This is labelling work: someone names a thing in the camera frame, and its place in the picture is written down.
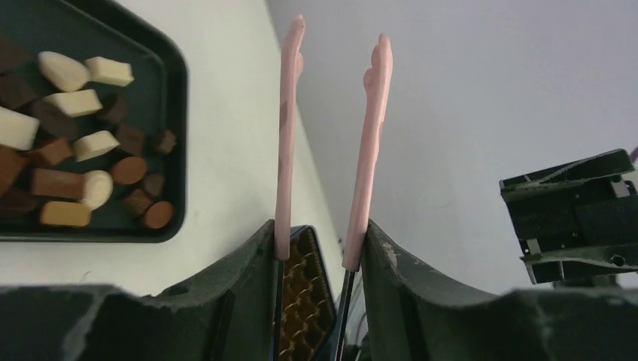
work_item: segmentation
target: chocolate piece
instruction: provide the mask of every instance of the chocolate piece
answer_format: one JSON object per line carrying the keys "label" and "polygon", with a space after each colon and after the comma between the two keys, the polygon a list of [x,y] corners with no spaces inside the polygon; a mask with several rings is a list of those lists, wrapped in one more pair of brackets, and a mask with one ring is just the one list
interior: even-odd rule
{"label": "chocolate piece", "polygon": [[146,162],[139,156],[129,156],[115,163],[111,176],[115,184],[135,184],[146,174]]}
{"label": "chocolate piece", "polygon": [[0,105],[3,107],[16,110],[37,98],[38,94],[20,75],[9,73],[0,76]]}
{"label": "chocolate piece", "polygon": [[120,124],[115,132],[115,138],[120,142],[117,148],[132,156],[141,156],[144,150],[144,132],[126,123]]}
{"label": "chocolate piece", "polygon": [[48,141],[38,149],[26,154],[36,167],[54,167],[63,160],[73,156],[73,150],[64,138]]}
{"label": "chocolate piece", "polygon": [[173,205],[166,202],[157,202],[148,208],[142,218],[141,224],[150,229],[160,229],[173,218]]}
{"label": "chocolate piece", "polygon": [[84,227],[90,222],[91,210],[81,203],[48,202],[40,213],[40,223],[49,226]]}
{"label": "chocolate piece", "polygon": [[84,199],[80,203],[91,211],[100,208],[113,193],[113,178],[105,171],[88,171],[84,173]]}
{"label": "chocolate piece", "polygon": [[0,73],[27,62],[31,55],[7,36],[0,34]]}
{"label": "chocolate piece", "polygon": [[0,144],[17,150],[31,150],[40,121],[0,107]]}
{"label": "chocolate piece", "polygon": [[158,153],[165,155],[171,153],[175,145],[175,134],[173,134],[170,130],[163,130],[153,141],[153,148],[155,148]]}
{"label": "chocolate piece", "polygon": [[140,189],[132,191],[121,202],[131,218],[140,217],[153,204],[153,201]]}
{"label": "chocolate piece", "polygon": [[121,94],[113,93],[102,98],[102,109],[97,113],[97,118],[102,122],[120,124],[131,110],[129,101]]}
{"label": "chocolate piece", "polygon": [[40,129],[47,135],[54,138],[64,138],[67,141],[77,139],[77,124],[70,116],[64,114],[57,106],[37,100],[34,102],[29,113],[32,117],[40,120]]}
{"label": "chocolate piece", "polygon": [[33,170],[31,194],[82,199],[84,198],[84,174],[36,168]]}
{"label": "chocolate piece", "polygon": [[77,92],[90,78],[89,69],[81,62],[53,51],[38,54],[42,75],[63,92]]}
{"label": "chocolate piece", "polygon": [[11,187],[26,165],[26,159],[12,149],[0,146],[0,196]]}
{"label": "chocolate piece", "polygon": [[103,156],[117,148],[120,142],[108,130],[100,130],[86,135],[73,143],[75,160],[83,162],[87,159]]}
{"label": "chocolate piece", "polygon": [[14,220],[31,213],[38,207],[38,202],[30,194],[17,188],[9,188],[0,197],[0,219]]}
{"label": "chocolate piece", "polygon": [[161,174],[149,174],[144,177],[141,187],[149,196],[160,196],[162,188],[164,188],[164,176]]}

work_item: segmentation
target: milk chocolate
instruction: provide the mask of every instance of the milk chocolate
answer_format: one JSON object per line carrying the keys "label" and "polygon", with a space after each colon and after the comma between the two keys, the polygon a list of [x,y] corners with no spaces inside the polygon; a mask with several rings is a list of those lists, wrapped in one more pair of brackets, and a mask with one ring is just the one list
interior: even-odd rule
{"label": "milk chocolate", "polygon": [[115,132],[115,138],[120,142],[120,146],[117,148],[132,156],[141,156],[144,150],[144,132],[130,126],[126,123],[121,123],[117,127]]}
{"label": "milk chocolate", "polygon": [[146,174],[146,162],[139,156],[129,156],[115,163],[111,177],[115,184],[135,184]]}
{"label": "milk chocolate", "polygon": [[14,184],[27,160],[8,147],[0,146],[0,196]]}
{"label": "milk chocolate", "polygon": [[91,210],[76,202],[48,202],[40,213],[40,223],[48,226],[84,227],[90,222]]}
{"label": "milk chocolate", "polygon": [[168,129],[161,131],[153,140],[155,151],[164,155],[171,153],[176,144],[175,134]]}
{"label": "milk chocolate", "polygon": [[38,201],[30,194],[17,188],[9,188],[0,197],[0,219],[14,220],[31,213],[38,207]]}
{"label": "milk chocolate", "polygon": [[32,117],[40,120],[40,130],[54,138],[64,138],[67,141],[77,139],[78,130],[75,120],[64,114],[57,106],[37,100],[29,108]]}
{"label": "milk chocolate", "polygon": [[160,229],[173,218],[173,205],[166,202],[157,202],[151,205],[142,217],[141,223],[150,229]]}
{"label": "milk chocolate", "polygon": [[16,110],[38,98],[26,79],[18,74],[0,76],[0,105]]}
{"label": "milk chocolate", "polygon": [[102,122],[117,125],[129,115],[131,105],[121,94],[109,94],[101,100],[102,109],[96,116]]}
{"label": "milk chocolate", "polygon": [[153,204],[143,190],[133,190],[121,201],[122,206],[131,218],[140,217]]}
{"label": "milk chocolate", "polygon": [[82,199],[84,198],[84,174],[36,168],[33,170],[31,194]]}
{"label": "milk chocolate", "polygon": [[0,33],[0,74],[22,65],[31,55],[19,47],[9,37]]}
{"label": "milk chocolate", "polygon": [[26,154],[36,167],[49,168],[73,156],[73,150],[64,138],[53,139]]}
{"label": "milk chocolate", "polygon": [[164,176],[161,174],[149,174],[141,182],[142,189],[151,197],[158,197],[164,188]]}

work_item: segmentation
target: white wall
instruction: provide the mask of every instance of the white wall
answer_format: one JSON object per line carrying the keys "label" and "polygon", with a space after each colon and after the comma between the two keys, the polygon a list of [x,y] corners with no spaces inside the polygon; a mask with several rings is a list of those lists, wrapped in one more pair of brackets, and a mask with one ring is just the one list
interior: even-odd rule
{"label": "white wall", "polygon": [[341,235],[378,33],[394,73],[372,219],[483,290],[527,286],[498,180],[638,142],[638,3],[269,0],[306,18],[299,106]]}

